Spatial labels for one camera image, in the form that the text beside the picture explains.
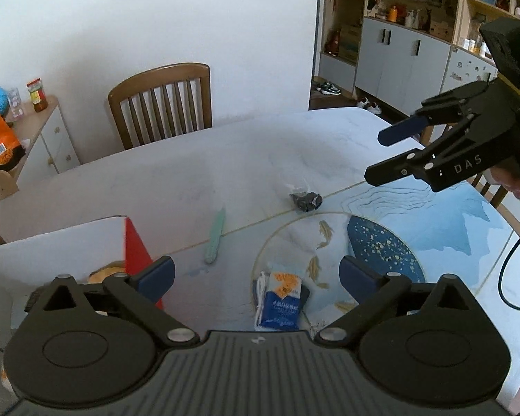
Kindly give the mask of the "person's right hand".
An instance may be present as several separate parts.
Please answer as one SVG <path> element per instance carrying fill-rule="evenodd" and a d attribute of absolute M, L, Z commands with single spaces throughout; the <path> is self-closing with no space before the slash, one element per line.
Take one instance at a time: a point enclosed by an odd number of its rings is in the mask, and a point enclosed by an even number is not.
<path fill-rule="evenodd" d="M 513 165 L 495 165 L 488 170 L 491 182 L 503 186 L 520 200 L 520 173 Z"/>

